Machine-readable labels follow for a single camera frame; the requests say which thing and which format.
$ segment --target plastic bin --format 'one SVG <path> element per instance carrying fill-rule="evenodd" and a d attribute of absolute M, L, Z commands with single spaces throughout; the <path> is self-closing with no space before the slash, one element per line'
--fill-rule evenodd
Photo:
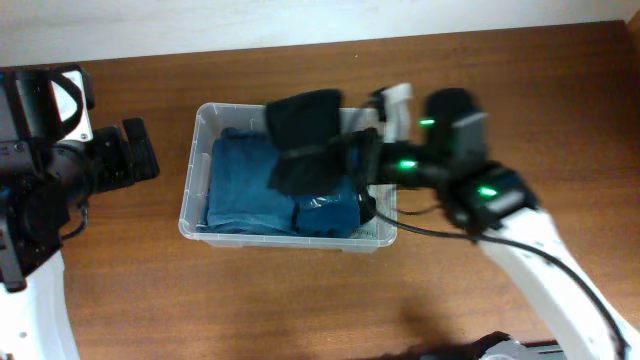
<path fill-rule="evenodd" d="M 356 109 L 341 109 L 343 129 L 346 128 L 345 122 L 351 119 L 355 111 Z M 382 131 L 383 127 L 380 126 L 375 115 L 374 110 L 367 110 L 357 128 L 374 126 Z M 348 239 L 199 232 L 197 224 L 209 192 L 213 142 L 227 127 L 266 131 L 264 106 L 208 103 L 198 109 L 184 198 L 182 199 L 182 210 L 178 222 L 178 228 L 184 237 L 224 247 L 279 246 L 341 249 L 354 252 L 373 252 L 379 247 L 393 243 L 397 229 L 378 218 L 374 218 L 368 224 L 354 231 Z M 395 191 L 392 191 L 391 185 L 370 186 L 369 192 L 376 198 L 378 210 L 395 219 L 396 213 L 391 209 L 395 208 L 396 194 Z"/>

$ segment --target blue cloth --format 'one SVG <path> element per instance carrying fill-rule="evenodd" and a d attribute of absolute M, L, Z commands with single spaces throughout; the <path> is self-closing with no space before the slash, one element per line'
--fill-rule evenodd
<path fill-rule="evenodd" d="M 207 232 L 292 235 L 293 199 L 267 188 L 279 151 L 264 134 L 227 128 L 213 144 Z"/>
<path fill-rule="evenodd" d="M 209 195 L 198 231 L 346 238 L 360 226 L 358 199 L 348 177 L 328 196 L 292 198 L 269 189 L 279 156 L 264 134 L 224 129 L 213 144 Z"/>
<path fill-rule="evenodd" d="M 348 238 L 360 226 L 358 197 L 346 176 L 332 195 L 295 196 L 294 200 L 300 209 L 296 217 L 300 235 Z"/>

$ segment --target green light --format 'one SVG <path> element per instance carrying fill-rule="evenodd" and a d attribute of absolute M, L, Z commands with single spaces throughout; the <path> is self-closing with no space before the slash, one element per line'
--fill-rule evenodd
<path fill-rule="evenodd" d="M 402 160 L 400 161 L 400 169 L 408 170 L 413 169 L 418 166 L 418 163 L 413 160 Z"/>
<path fill-rule="evenodd" d="M 423 127 L 431 127 L 435 123 L 436 121 L 431 118 L 424 118 L 418 122 L 418 124 L 420 124 L 420 126 L 423 126 Z"/>
<path fill-rule="evenodd" d="M 493 197 L 493 196 L 498 195 L 497 191 L 493 190 L 492 188 L 485 187 L 485 186 L 479 188 L 478 192 L 480 193 L 481 196 L 484 196 L 484 197 Z"/>

